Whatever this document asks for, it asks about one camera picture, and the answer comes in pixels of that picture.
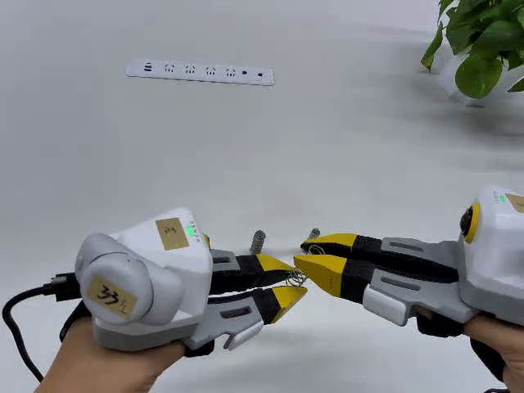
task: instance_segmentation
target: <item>yellow ring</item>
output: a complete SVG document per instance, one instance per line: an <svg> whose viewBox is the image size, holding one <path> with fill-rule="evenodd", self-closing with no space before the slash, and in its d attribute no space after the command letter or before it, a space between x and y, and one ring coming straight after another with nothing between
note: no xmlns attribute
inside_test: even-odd
<svg viewBox="0 0 524 393"><path fill-rule="evenodd" d="M464 236L466 243L471 243L473 241L475 233L477 233L478 220L481 217L481 206L478 203L475 202L472 204L472 210L472 223L469 225L468 233Z"/></svg>

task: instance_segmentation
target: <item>label sticker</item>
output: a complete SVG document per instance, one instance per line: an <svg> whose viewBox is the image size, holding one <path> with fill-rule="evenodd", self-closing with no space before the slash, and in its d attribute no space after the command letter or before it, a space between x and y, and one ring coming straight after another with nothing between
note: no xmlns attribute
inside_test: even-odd
<svg viewBox="0 0 524 393"><path fill-rule="evenodd" d="M133 313L137 298L116 285L94 274L89 284L88 298L107 311L128 319Z"/></svg>
<svg viewBox="0 0 524 393"><path fill-rule="evenodd" d="M508 198L508 201L511 202L516 211L519 213L524 213L524 196L506 194L506 197Z"/></svg>
<svg viewBox="0 0 524 393"><path fill-rule="evenodd" d="M156 227L162 239L164 250L189 247L180 219L159 219L156 221Z"/></svg>

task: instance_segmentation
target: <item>black cable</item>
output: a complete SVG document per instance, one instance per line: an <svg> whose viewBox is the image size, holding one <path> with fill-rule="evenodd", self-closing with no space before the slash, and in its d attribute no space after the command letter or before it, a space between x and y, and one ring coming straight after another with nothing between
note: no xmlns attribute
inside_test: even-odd
<svg viewBox="0 0 524 393"><path fill-rule="evenodd" d="M15 322L11 315L11 311L15 305L20 303L23 300L27 300L31 297L40 296L40 295L55 295L56 301L72 300L78 299L80 295L80 286L76 280L74 273L62 273L57 274L54 278L51 279L49 284L45 284L38 288L29 289L19 293L18 295L12 297L2 309L2 318L6 323L9 330L15 339L16 348L20 353L20 357L24 360L25 365L30 370L30 372L38 379L38 382L43 380L42 373L34 365L33 360L29 357L27 349L24 344L24 337L18 328L18 324Z"/></svg>
<svg viewBox="0 0 524 393"><path fill-rule="evenodd" d="M30 372L33 373L33 375L38 379L38 382L41 382L43 380L42 373L38 370L38 368L34 365L33 360L29 357L29 354L27 353L27 349L25 348L24 344L24 338L22 337L22 333L20 332L20 329L18 328L18 325L15 322L15 319L13 319L11 315L11 310L15 305L20 303L23 300L29 299L30 297L40 296L40 295L50 295L50 288L47 287L38 287L29 289L28 291L24 291L22 293L19 293L18 295L12 297L6 305L3 306L2 309L2 318L3 321L6 323L9 330L11 330L11 333L13 335L13 338L15 339L16 348L18 348L18 352L20 353L20 357L22 360L24 360L25 365L30 370Z"/></svg>

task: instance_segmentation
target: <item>white power strip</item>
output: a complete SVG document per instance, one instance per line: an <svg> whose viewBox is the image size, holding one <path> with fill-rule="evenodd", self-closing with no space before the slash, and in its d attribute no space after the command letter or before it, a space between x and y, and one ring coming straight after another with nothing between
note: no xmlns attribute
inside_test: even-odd
<svg viewBox="0 0 524 393"><path fill-rule="evenodd" d="M127 76L220 82L222 84L260 84L272 86L273 70L243 65L195 64L186 61L135 59Z"/></svg>

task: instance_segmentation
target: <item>metal spring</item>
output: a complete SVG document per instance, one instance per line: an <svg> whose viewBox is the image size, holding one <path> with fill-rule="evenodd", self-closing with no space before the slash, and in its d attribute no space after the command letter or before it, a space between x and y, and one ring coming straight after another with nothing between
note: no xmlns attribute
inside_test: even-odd
<svg viewBox="0 0 524 393"><path fill-rule="evenodd" d="M264 231L261 231L259 229L253 235L253 241L251 242L251 248L249 249L249 252L252 255L260 254L260 252L262 252L262 247L264 246L264 241L265 241L265 233Z"/></svg>
<svg viewBox="0 0 524 393"><path fill-rule="evenodd" d="M308 239L316 239L320 236L320 229L313 228L311 229L311 232L309 233Z"/></svg>
<svg viewBox="0 0 524 393"><path fill-rule="evenodd" d="M313 228L311 229L311 232L309 233L308 239L315 239L319 236L320 236L320 229ZM321 247L317 245L312 245L308 249L308 254L325 254L325 253ZM286 278L286 284L291 285L293 287L302 287L306 281L308 281L308 276L306 276L305 273L302 272L298 268L294 268L293 271L290 272Z"/></svg>
<svg viewBox="0 0 524 393"><path fill-rule="evenodd" d="M300 269L295 268L287 276L286 284L291 285L292 287L302 287L307 280L308 276L306 276Z"/></svg>

